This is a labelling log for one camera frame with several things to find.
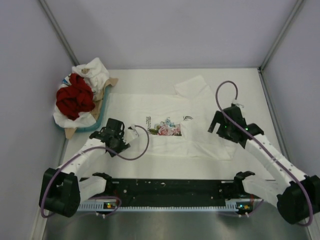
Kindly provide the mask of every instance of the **floral print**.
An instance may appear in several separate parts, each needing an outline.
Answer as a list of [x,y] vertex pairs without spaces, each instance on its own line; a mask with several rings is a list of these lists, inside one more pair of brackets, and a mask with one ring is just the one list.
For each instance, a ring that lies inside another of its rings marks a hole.
[[180,124],[175,125],[174,122],[171,122],[170,117],[159,124],[155,124],[154,128],[149,129],[149,132],[158,136],[182,136]]

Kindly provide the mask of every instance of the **red cloth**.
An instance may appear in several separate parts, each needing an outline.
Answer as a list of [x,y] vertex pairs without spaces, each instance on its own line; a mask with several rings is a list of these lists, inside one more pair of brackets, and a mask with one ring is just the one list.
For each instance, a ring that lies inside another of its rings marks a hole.
[[70,76],[71,86],[62,87],[56,93],[56,106],[68,119],[76,120],[80,112],[95,108],[94,94],[83,77],[76,73]]

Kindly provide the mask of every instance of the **white table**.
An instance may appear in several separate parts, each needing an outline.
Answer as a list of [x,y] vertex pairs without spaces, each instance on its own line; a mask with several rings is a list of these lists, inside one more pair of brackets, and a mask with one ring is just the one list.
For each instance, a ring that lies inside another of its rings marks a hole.
[[[255,68],[131,69],[110,70],[109,72],[113,78],[119,78],[118,84],[112,88],[111,92],[127,94],[174,95],[174,84],[197,75],[202,75],[215,93],[221,82],[232,80],[239,89],[238,100],[245,105],[244,117],[247,123],[256,123],[264,130],[269,141],[278,150],[280,149],[258,71]],[[228,107],[234,97],[235,90],[231,84],[226,84],[221,88],[219,101],[223,108]],[[106,123],[107,119],[108,113],[105,112],[103,122]],[[64,163],[84,145],[90,134],[90,132],[76,133],[68,141],[63,158]],[[148,154],[135,161],[126,161],[117,156],[111,158],[109,154],[105,154],[92,165],[84,177],[89,177],[96,172],[104,172],[113,178],[231,180],[240,171],[252,171],[264,179],[273,179],[264,167],[253,156],[245,152],[240,145],[238,145],[232,161],[195,157],[163,157]]]

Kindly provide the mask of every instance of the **white t-shirt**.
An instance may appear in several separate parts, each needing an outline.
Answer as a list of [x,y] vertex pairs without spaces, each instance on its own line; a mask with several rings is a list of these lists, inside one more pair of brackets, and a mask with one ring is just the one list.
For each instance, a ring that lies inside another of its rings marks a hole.
[[[107,119],[120,120],[126,128],[132,124],[146,128],[150,136],[148,155],[231,160],[236,144],[208,132],[217,109],[215,96],[203,77],[172,87],[176,95],[110,93]],[[147,136],[139,133],[126,152],[138,155],[145,149]]]

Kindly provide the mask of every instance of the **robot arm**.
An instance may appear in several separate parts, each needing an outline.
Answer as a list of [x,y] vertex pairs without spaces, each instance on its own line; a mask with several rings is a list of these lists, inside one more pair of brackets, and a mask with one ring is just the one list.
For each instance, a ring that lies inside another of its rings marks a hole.
[[63,165],[57,169],[49,168],[44,173],[39,206],[41,207],[49,182],[54,178],[45,198],[44,209],[71,217],[76,213],[80,203],[106,190],[106,174],[97,173],[80,181],[90,166],[106,153],[105,147],[121,153],[129,148],[130,142],[138,136],[134,126],[125,130],[123,122],[109,118],[106,127],[92,133],[84,146],[71,158],[74,159],[72,163],[65,166],[55,178],[54,175]]
[[259,144],[243,133],[232,122],[223,116],[220,111],[214,115],[208,132],[212,133],[215,125],[220,124],[217,134],[227,140],[239,143],[246,151],[251,153],[273,176],[275,181],[267,181],[253,172],[246,172],[245,177],[234,178],[240,192],[254,194],[266,202],[277,207],[281,216],[290,224],[295,224],[309,216],[309,206],[303,191],[290,175],[280,167],[278,163],[288,169],[305,188],[312,205],[313,214],[320,211],[320,179],[315,175],[307,176],[303,171],[296,168],[269,142],[264,132],[254,123],[247,124],[243,118],[241,109],[232,104],[223,110],[231,119],[254,136],[272,154],[271,158]]

